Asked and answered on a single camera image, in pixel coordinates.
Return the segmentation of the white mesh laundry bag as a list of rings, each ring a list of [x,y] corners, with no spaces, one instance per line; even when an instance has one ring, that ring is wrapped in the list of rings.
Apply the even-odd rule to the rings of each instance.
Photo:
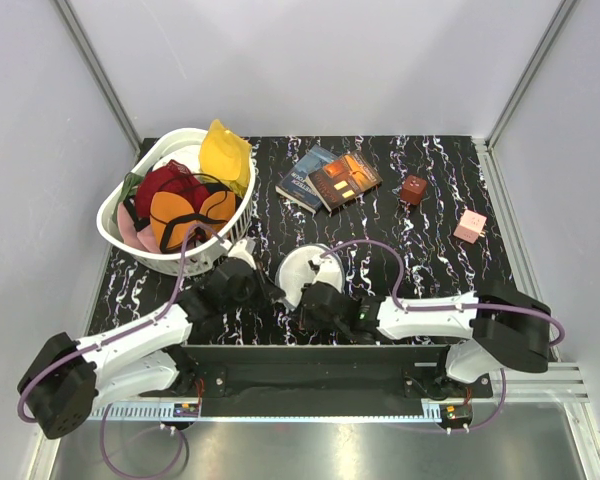
[[[311,284],[313,272],[308,262],[317,254],[333,254],[339,259],[324,244],[307,244],[292,250],[278,267],[275,284],[284,290],[286,297],[281,302],[289,312],[299,306],[303,288]]]

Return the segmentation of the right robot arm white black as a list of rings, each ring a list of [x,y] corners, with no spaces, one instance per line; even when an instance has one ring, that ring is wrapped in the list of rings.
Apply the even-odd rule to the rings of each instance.
[[[546,372],[550,330],[557,326],[547,305],[502,284],[455,297],[354,299],[315,282],[304,288],[298,311],[306,329],[337,330],[357,344],[418,336],[454,340],[433,374],[437,390],[450,397],[501,368]]]

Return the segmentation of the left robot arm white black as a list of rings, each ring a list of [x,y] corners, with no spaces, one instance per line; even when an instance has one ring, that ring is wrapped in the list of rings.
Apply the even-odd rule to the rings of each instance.
[[[229,258],[138,320],[82,339],[57,333],[46,340],[17,384],[17,415],[38,425],[46,438],[61,438],[104,400],[106,381],[115,373],[183,344],[196,327],[230,311],[284,297],[259,264]]]

